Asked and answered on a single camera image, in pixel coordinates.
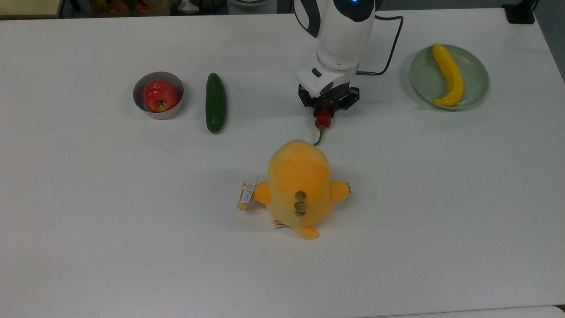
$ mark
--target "toy banana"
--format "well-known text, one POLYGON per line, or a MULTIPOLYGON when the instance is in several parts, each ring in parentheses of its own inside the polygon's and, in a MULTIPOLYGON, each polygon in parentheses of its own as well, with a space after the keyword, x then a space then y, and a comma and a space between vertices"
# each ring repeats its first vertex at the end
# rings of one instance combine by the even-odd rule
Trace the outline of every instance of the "toy banana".
POLYGON ((434 43, 432 53, 447 82, 447 95, 444 98, 434 100, 433 104, 436 106, 455 106, 463 97, 463 77, 461 77, 459 67, 443 45, 434 43))
POLYGON ((268 181, 256 186, 253 198, 298 235, 315 239, 319 234, 311 225, 349 193, 347 183, 329 179, 329 163, 320 149, 304 140, 293 140, 272 156, 268 181))

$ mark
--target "plate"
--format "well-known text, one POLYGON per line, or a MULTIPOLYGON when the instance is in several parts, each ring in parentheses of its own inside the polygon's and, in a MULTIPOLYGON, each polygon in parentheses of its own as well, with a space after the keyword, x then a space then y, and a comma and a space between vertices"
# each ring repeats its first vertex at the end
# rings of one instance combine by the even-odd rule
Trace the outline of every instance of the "plate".
MULTIPOLYGON (((453 45, 443 46, 449 51, 457 63, 463 77, 463 97, 453 106, 437 106, 449 110, 467 108, 479 102, 486 94, 489 86, 489 75, 481 61, 468 51, 453 45)), ((410 65, 410 80, 414 90, 425 101, 433 105, 433 101, 447 94, 447 83, 436 60, 433 58, 432 47, 429 46, 418 52, 410 65)))

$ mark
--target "paper tag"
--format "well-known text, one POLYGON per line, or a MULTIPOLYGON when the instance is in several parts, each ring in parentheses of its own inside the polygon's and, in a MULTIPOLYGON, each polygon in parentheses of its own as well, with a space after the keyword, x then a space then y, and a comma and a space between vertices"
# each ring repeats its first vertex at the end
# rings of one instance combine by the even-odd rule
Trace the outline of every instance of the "paper tag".
POLYGON ((247 204, 253 197, 253 191, 255 191, 255 187, 257 186, 257 181, 245 181, 244 185, 241 187, 241 194, 240 199, 237 202, 237 208, 242 210, 247 210, 247 204))
POLYGON ((253 191, 255 191, 255 186, 257 186, 257 181, 247 181, 244 185, 244 191, 241 194, 240 202, 242 204, 249 203, 249 200, 253 197, 253 191))
POLYGON ((271 224, 273 224, 273 227, 274 227, 275 229, 281 229, 281 228, 283 228, 283 227, 288 227, 288 225, 286 225, 286 224, 284 224, 284 223, 281 223, 281 222, 279 222, 279 221, 277 221, 277 220, 271 220, 271 224))

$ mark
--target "metal bowl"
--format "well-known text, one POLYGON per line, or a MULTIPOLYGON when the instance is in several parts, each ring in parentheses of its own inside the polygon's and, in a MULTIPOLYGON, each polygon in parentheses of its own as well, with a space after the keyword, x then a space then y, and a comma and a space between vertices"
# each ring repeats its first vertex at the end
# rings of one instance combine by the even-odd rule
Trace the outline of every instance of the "metal bowl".
POLYGON ((184 86, 182 85, 181 80, 177 76, 167 72, 154 72, 147 74, 142 77, 133 88, 133 101, 136 103, 137 107, 143 110, 149 117, 155 119, 167 119, 178 114, 183 107, 183 96, 184 86), (176 104, 175 107, 162 113, 153 113, 147 108, 143 101, 143 89, 145 89, 147 84, 149 84, 152 80, 156 79, 164 79, 171 83, 175 87, 177 94, 179 95, 179 103, 176 104))

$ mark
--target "green cucumber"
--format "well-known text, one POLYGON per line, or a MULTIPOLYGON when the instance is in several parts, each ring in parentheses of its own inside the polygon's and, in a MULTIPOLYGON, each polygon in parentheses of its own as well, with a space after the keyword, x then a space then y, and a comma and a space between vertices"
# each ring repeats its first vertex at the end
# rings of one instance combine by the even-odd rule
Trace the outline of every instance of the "green cucumber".
POLYGON ((216 73, 211 73, 206 82, 206 127, 211 133, 220 132, 227 113, 224 84, 216 73))

